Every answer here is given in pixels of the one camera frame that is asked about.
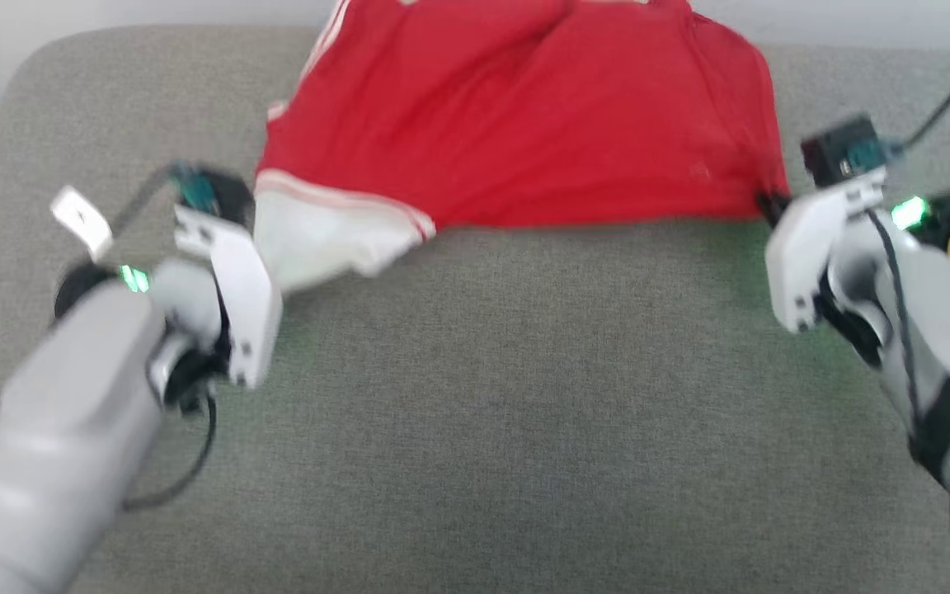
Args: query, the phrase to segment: green led light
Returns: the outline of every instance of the green led light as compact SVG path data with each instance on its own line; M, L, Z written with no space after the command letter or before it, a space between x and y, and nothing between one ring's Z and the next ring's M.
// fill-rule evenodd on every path
M134 281L139 283L139 292L146 293L148 290L148 275L142 271L134 271Z
M134 293L144 293L148 290L148 275L137 268L120 266L120 278L124 279L128 289Z
M930 205L926 200L916 196L911 200L906 200L894 206L891 215L893 217L893 223L895 223L896 226L901 227L901 229L909 229L923 222L923 219L926 218L929 211Z

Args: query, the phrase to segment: fabric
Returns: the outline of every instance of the fabric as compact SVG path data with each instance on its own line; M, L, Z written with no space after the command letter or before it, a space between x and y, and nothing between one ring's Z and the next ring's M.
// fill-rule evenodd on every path
M174 158L256 169L317 31L162 26L41 50L0 101L0 390L82 248ZM913 130L950 53L762 48L798 143L856 109ZM950 185L950 113L891 200ZM170 196L110 257L174 253ZM267 384L223 390L203 473L122 516L71 594L950 592L948 503L858 357L769 305L763 223L442 233L287 305ZM203 420L169 417L136 489Z
M768 67L686 0L341 0L270 110L256 239L297 287L449 227L750 218L759 191L787 191Z

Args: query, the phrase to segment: gray cushion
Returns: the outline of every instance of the gray cushion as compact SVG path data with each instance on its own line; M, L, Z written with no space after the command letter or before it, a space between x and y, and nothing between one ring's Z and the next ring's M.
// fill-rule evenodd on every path
M107 214L170 158L252 179L265 108L316 31L142 27L41 50L0 105L0 387ZM950 53L766 48L800 136L868 110L912 130ZM950 184L950 116L893 177ZM114 252L171 251L169 200ZM950 592L947 500L871 373L773 319L759 222L448 232L287 305L266 387L226 390L207 470L124 516L75 592ZM139 482L195 456L170 421Z

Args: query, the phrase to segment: clothing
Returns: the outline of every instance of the clothing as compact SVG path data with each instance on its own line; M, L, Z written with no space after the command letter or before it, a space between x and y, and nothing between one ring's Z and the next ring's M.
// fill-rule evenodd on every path
M768 65L685 0L343 0L267 129L256 243L287 290L451 226L741 219L787 191Z

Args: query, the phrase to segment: wire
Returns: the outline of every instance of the wire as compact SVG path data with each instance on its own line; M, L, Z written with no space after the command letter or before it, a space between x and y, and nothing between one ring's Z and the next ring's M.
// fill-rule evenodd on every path
M908 304L904 297L904 285L901 283L901 266L896 260L896 247L893 240L878 218L878 213L870 213L871 222L882 238L882 247L886 249L886 261L893 275L893 292L896 293L897 326L901 332L901 349L904 349L904 372L908 376L908 399L911 403L911 430L919 432L919 386L915 383L915 353L911 342L911 323L908 319Z
M904 286L901 284L901 266L896 260L896 247L889 238L886 226L878 218L878 213L870 213L871 222L882 238L882 247L886 249L886 263L889 272L893 275L893 292L896 293L897 326L901 330L901 349L904 350L904 372L908 376L908 402L911 403L911 430L919 430L919 386L915 384L915 352L911 346L911 324L908 320L908 302L904 297Z
M214 396L208 394L207 403L207 437L204 438L204 447L200 448L200 455L196 456L196 462L189 468L188 473L186 473L184 477L179 478L178 481L169 486L169 488L163 489L159 493L152 493L152 495L135 497L134 499L124 501L122 511L141 512L144 510L153 510L155 507L162 507L162 505L166 505L174 500L174 497L180 496L181 492L184 492L184 490L196 480L197 474L200 474L200 471L204 469L204 465L208 461L208 456L211 455L211 445L214 444L215 425L218 424L218 407L215 406Z
M927 120L919 127L919 130L916 130L915 133L911 135L911 138L908 138L907 140L904 140L904 143L901 143L901 149L909 150L913 146L917 145L920 140L922 140L928 134L928 132L934 128L934 126L940 120L940 117L947 113L948 110L950 110L950 93L948 94L948 97L945 98L945 101L943 101L942 104L940 104L938 108L934 110L934 113L930 114Z
M156 169L151 176L148 176L146 181L143 181L142 187L134 193L134 198L127 203L127 206L120 211L120 214L116 215L116 218L109 225L115 236L120 236L137 218L137 215L142 214L144 207L148 206L156 192L159 192L171 180L173 173L174 165L165 165Z

